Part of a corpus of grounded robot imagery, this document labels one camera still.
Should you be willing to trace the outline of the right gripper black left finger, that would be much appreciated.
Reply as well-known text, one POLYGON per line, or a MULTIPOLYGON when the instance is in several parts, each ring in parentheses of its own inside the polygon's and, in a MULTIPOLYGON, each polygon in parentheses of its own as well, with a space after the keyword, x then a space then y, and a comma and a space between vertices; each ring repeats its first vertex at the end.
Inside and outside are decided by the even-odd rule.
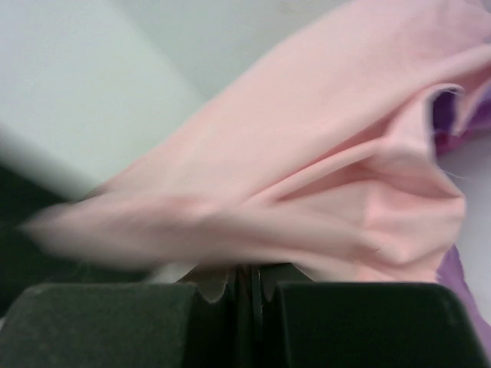
POLYGON ((230 268, 195 267, 179 279, 181 283, 193 283, 201 295, 211 303, 220 300, 226 293, 227 284, 232 279, 230 268))

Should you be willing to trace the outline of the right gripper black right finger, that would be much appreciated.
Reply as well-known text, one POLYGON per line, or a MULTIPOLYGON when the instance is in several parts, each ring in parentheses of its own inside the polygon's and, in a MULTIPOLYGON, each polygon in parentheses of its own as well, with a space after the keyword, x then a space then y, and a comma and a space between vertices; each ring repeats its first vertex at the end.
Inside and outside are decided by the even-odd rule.
POLYGON ((257 302, 270 301, 278 283, 312 282, 307 275, 293 264, 267 264, 250 268, 252 299, 257 302))

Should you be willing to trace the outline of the pink purple pillowcase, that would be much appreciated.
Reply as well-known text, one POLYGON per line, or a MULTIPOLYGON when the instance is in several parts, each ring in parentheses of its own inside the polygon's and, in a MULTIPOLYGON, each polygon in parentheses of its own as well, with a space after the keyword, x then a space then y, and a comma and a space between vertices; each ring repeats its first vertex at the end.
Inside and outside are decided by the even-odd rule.
POLYGON ((466 212, 437 154, 487 123, 489 93, 481 1, 351 1, 24 230, 116 268, 290 263, 315 281, 433 283, 466 212))

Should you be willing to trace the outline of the white pillow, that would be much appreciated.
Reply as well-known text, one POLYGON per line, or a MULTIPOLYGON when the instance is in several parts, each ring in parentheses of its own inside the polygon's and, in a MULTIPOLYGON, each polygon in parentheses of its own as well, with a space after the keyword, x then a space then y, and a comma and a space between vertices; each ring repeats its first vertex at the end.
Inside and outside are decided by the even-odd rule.
POLYGON ((165 264, 152 272, 146 282, 153 284, 173 284, 184 278, 196 266, 194 264, 165 264))

